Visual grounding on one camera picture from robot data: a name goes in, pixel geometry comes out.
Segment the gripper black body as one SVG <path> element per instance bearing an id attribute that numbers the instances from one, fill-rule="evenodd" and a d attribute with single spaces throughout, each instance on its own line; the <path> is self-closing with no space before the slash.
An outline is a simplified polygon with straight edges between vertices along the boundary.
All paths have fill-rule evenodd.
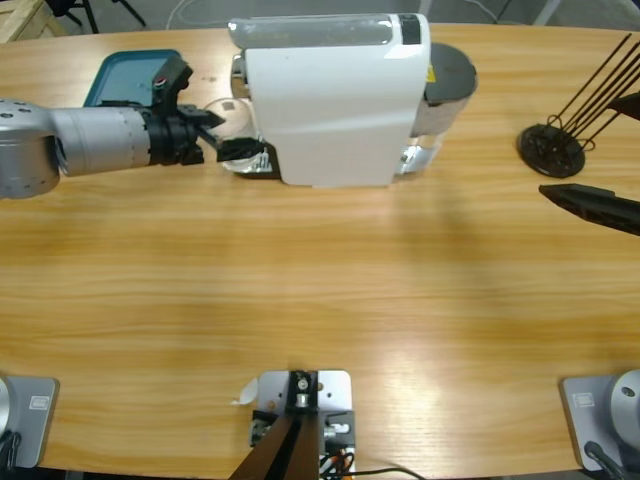
<path id="1" fill-rule="evenodd" d="M 186 122 L 179 114 L 179 106 L 165 115 L 146 108 L 142 118 L 149 136 L 149 165 L 190 166 L 204 162 L 197 144 L 199 126 Z"/>

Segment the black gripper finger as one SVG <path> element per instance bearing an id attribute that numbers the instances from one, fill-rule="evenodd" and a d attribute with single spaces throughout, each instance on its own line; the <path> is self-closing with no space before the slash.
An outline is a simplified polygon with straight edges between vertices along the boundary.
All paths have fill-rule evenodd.
<path id="1" fill-rule="evenodd" d="M 197 128 L 198 135 L 217 153 L 218 161 L 236 161 L 252 158 L 264 151 L 264 143 L 253 137 L 222 140 L 210 134 L 203 127 Z"/>
<path id="2" fill-rule="evenodd" d="M 632 93 L 612 100 L 608 108 L 618 114 L 640 120 L 640 93 Z"/>
<path id="3" fill-rule="evenodd" d="M 589 223 L 639 235 L 639 202 L 614 191 L 583 184 L 540 185 L 538 191 L 556 206 Z"/>
<path id="4" fill-rule="evenodd" d="M 202 128 L 215 128 L 224 123 L 223 117 L 196 105 L 180 105 L 179 114 L 186 122 Z"/>

